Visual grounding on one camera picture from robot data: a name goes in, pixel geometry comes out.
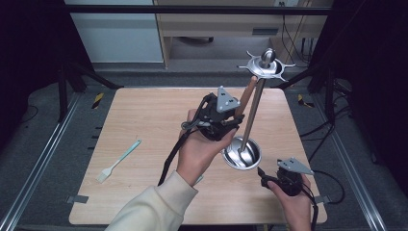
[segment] white wall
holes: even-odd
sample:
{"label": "white wall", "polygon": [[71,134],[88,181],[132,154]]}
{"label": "white wall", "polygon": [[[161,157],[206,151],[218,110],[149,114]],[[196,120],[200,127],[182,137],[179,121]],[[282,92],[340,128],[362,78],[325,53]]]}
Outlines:
{"label": "white wall", "polygon": [[[152,0],[65,0],[68,4],[153,5]],[[72,13],[93,63],[162,63],[156,17],[147,13]]]}

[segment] brush handle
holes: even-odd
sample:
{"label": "brush handle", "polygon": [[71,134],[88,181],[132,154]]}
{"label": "brush handle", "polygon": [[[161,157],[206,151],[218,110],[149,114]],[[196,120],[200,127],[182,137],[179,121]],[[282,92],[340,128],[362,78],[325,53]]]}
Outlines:
{"label": "brush handle", "polygon": [[117,164],[119,164],[121,161],[123,161],[123,159],[125,159],[133,150],[135,150],[135,148],[137,146],[139,146],[139,144],[141,143],[141,140],[137,140],[135,143],[133,143],[133,145],[131,147],[129,147],[129,149],[127,149],[127,151],[125,153],[123,153],[123,155],[119,158],[119,160],[117,160],[113,167],[117,166]]}

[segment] metal pole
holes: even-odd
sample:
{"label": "metal pole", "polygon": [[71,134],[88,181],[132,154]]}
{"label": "metal pole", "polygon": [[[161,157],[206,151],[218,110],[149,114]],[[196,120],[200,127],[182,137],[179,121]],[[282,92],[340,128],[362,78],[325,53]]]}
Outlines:
{"label": "metal pole", "polygon": [[252,124],[254,123],[255,114],[256,114],[256,111],[258,110],[259,101],[261,100],[262,91],[264,90],[266,81],[267,79],[264,79],[264,78],[261,78],[260,80],[258,80],[254,98],[252,100],[251,111],[249,112],[245,131],[243,132],[241,148],[239,150],[240,153],[245,151],[246,143],[248,142],[248,139],[249,139],[249,133],[251,132]]}

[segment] black controller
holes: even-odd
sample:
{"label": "black controller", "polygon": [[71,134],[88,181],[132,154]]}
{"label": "black controller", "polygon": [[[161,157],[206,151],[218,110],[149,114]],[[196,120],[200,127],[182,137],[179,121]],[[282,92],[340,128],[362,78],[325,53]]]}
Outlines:
{"label": "black controller", "polygon": [[258,175],[261,177],[262,187],[269,189],[268,181],[273,181],[289,196],[298,195],[303,189],[303,180],[300,173],[287,171],[281,167],[276,173],[277,178],[266,175],[260,167],[258,167]]}

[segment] hand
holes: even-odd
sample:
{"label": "hand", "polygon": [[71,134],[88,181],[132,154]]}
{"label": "hand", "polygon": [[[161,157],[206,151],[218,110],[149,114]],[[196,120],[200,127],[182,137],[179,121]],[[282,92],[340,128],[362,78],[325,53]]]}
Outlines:
{"label": "hand", "polygon": [[[191,121],[196,110],[189,110],[187,121]],[[216,154],[227,147],[235,136],[237,129],[227,133],[221,141],[210,141],[199,131],[191,133],[186,142],[179,150],[178,164],[176,171],[183,179],[193,186],[210,166]]]}
{"label": "hand", "polygon": [[[310,189],[310,181],[302,174],[303,183]],[[289,196],[272,181],[268,181],[268,186],[271,191],[278,197],[282,204],[286,221],[291,227],[291,231],[307,231],[311,229],[311,201],[310,198],[301,192],[296,196]]]}

